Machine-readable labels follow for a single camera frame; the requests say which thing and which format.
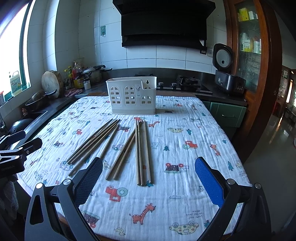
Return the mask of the round wooden cutting board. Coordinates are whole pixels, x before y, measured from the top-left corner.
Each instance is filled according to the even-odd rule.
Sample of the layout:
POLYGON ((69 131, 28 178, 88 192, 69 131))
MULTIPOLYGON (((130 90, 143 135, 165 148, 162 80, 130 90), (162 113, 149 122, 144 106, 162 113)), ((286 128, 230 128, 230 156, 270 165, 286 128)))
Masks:
POLYGON ((45 92, 56 91, 50 98, 57 99, 63 94, 64 82, 58 71, 50 70, 44 72, 41 77, 41 86, 45 92))

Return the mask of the black rice cooker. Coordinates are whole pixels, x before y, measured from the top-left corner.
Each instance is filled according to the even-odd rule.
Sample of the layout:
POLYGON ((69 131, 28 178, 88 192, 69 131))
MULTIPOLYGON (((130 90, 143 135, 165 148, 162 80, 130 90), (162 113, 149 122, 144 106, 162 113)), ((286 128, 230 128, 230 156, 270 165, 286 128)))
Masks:
POLYGON ((213 48, 215 83, 226 92, 243 94, 246 80, 231 74, 233 51, 230 47, 217 43, 213 48))

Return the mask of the black range hood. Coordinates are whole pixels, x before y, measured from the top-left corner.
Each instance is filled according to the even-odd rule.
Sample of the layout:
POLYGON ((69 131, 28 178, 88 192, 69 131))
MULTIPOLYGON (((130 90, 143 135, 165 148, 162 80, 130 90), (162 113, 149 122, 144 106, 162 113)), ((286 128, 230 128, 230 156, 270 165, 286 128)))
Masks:
POLYGON ((123 47, 175 46, 205 51, 213 1, 113 1, 121 14, 123 47))

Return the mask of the wooden chopstick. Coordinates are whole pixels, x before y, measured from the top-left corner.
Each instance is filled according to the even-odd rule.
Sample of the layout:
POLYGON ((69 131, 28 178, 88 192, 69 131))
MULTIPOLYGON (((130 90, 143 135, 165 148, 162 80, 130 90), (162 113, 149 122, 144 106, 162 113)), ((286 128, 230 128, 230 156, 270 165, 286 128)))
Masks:
POLYGON ((142 170, 142 145, 141 145, 141 134, 140 134, 141 122, 138 121, 137 132, 138 132, 138 156, 139 156, 139 173, 140 173, 140 185, 144 185, 144 174, 142 170))
POLYGON ((113 180, 116 180, 117 179, 117 177, 118 177, 118 175, 119 175, 119 173, 121 171, 121 168, 123 166, 123 163, 126 160, 127 154, 129 153, 130 148, 132 147, 132 144, 133 144, 134 140, 135 140, 135 135, 133 136, 130 144, 128 145, 128 147, 126 149, 126 151, 124 152, 123 156, 121 157, 121 160, 119 161, 118 166, 116 167, 115 173, 113 175, 113 180))
POLYGON ((74 153, 68 158, 67 164, 71 162, 71 159, 75 157, 78 152, 84 148, 85 145, 87 145, 95 136, 97 136, 105 127, 107 127, 110 122, 113 119, 111 118, 109 121, 107 121, 103 126, 101 126, 96 132, 94 132, 77 150, 74 151, 74 153))
POLYGON ((95 136, 87 145, 85 145, 84 148, 81 149, 74 158, 71 159, 69 164, 74 165, 80 158, 82 158, 83 155, 88 155, 94 149, 96 149, 119 121, 120 120, 114 120, 110 125, 105 127, 97 136, 95 136))
POLYGON ((144 147, 145 147, 145 161, 147 167, 147 180, 149 184, 152 184, 152 176, 151 176, 151 168, 150 168, 150 161, 149 161, 149 146, 148 146, 148 139, 147 139, 147 125, 144 121, 144 147))
POLYGON ((93 151, 104 141, 106 136, 116 127, 120 119, 108 121, 102 128, 100 128, 96 133, 94 133, 89 139, 78 148, 70 156, 67 161, 67 164, 74 165, 78 162, 84 162, 84 160, 92 154, 93 151))
POLYGON ((125 142, 122 150, 119 152, 116 160, 114 161, 113 165, 111 166, 111 169, 109 170, 109 172, 107 173, 105 179, 106 180, 110 180, 111 179, 111 175, 112 175, 112 172, 115 170, 115 168, 118 166, 118 163, 119 161, 121 160, 121 157, 123 156, 124 152, 126 151, 128 145, 130 144, 133 136, 135 135, 135 128, 134 130, 132 131, 132 133, 130 134, 130 136, 128 137, 127 141, 125 142))
POLYGON ((108 126, 105 126, 102 130, 87 140, 78 151, 68 159, 67 163, 74 166, 68 174, 69 177, 74 176, 78 172, 85 160, 97 150, 100 144, 105 140, 106 136, 109 135, 111 131, 115 130, 119 121, 120 120, 114 120, 108 126))
POLYGON ((138 120, 136 120, 135 126, 135 149, 136 149, 136 172, 137 172, 137 185, 140 186, 140 173, 139 173, 139 156, 138 156, 138 132, 137 132, 138 120))

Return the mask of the detergent bottle on windowsill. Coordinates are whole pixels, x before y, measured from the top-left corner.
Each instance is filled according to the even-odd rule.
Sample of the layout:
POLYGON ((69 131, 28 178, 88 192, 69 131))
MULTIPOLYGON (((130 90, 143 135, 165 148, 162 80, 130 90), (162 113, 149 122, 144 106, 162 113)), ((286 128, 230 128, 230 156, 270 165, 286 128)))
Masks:
POLYGON ((15 71, 9 75, 10 85, 11 85, 11 94, 16 96, 22 92, 22 82, 19 71, 15 71))

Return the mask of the cartoon print white cloth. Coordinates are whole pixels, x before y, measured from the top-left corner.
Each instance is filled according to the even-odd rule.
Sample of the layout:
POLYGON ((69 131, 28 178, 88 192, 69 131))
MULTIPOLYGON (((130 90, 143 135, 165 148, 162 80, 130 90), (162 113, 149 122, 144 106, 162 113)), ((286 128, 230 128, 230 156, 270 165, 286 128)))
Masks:
POLYGON ((115 127, 84 161, 103 170, 80 206, 92 230, 114 240, 197 240, 218 211, 195 172, 195 160, 249 185, 227 135, 201 100, 156 98, 152 115, 113 114, 108 97, 83 97, 38 133, 41 149, 18 174, 32 194, 38 183, 59 185, 75 169, 69 158, 104 124, 115 127))

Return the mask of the black wok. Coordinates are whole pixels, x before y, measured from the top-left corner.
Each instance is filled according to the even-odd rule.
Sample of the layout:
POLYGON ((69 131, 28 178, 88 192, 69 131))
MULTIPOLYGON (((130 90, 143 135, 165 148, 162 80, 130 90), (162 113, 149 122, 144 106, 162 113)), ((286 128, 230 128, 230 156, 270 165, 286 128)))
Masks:
POLYGON ((41 89, 25 103, 25 109, 30 112, 39 110, 42 106, 44 106, 48 97, 54 95, 56 92, 57 90, 45 92, 41 89))

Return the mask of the silver pressure cooker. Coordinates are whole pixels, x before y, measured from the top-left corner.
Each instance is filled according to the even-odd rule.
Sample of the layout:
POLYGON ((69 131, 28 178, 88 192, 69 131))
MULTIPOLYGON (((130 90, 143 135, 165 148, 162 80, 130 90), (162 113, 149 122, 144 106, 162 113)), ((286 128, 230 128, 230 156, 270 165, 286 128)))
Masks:
POLYGON ((82 74, 84 77, 84 82, 90 81, 91 85, 97 85, 102 80, 102 73, 111 71, 112 68, 107 69, 105 65, 97 65, 85 69, 82 74))

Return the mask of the small white jar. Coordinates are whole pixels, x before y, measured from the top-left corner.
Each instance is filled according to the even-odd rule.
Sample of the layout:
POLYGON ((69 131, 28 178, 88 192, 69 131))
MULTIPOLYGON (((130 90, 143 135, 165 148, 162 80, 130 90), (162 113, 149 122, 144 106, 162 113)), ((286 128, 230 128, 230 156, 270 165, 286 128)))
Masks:
POLYGON ((91 88, 91 82, 89 79, 84 80, 84 89, 89 90, 91 88))

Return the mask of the wooden glass door cabinet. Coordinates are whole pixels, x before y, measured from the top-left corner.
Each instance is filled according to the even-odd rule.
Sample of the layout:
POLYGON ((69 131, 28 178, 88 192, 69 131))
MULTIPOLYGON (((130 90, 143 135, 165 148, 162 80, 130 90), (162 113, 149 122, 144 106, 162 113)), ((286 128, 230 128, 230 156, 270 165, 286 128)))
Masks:
POLYGON ((282 68, 280 28, 268 1, 224 1, 232 74, 246 81, 247 110, 233 145, 240 159, 254 150, 273 112, 282 68))

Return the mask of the pink cloth on counter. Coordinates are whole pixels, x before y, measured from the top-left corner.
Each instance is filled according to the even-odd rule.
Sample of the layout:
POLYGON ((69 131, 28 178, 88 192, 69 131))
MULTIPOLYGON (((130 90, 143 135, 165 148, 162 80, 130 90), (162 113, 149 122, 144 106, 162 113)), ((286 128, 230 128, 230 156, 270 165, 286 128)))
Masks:
POLYGON ((72 97, 72 96, 75 96, 77 94, 81 94, 82 92, 83 92, 82 89, 73 88, 73 89, 66 90, 64 96, 65 97, 72 97))

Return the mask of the yellow label sauce bottle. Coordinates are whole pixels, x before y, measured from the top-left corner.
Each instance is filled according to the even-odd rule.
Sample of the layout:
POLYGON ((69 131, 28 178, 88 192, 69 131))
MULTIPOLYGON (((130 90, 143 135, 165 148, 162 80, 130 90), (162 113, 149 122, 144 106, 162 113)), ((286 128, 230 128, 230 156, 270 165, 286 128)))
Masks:
POLYGON ((77 61, 73 61, 73 83, 76 89, 82 89, 83 84, 83 70, 77 61))

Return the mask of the white plastic utensil holder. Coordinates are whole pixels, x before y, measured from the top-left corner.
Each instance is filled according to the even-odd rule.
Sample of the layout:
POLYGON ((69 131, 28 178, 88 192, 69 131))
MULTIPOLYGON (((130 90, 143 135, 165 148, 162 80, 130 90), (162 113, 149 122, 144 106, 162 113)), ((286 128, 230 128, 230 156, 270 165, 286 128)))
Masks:
POLYGON ((106 81, 112 113, 155 114, 157 77, 136 76, 106 81))

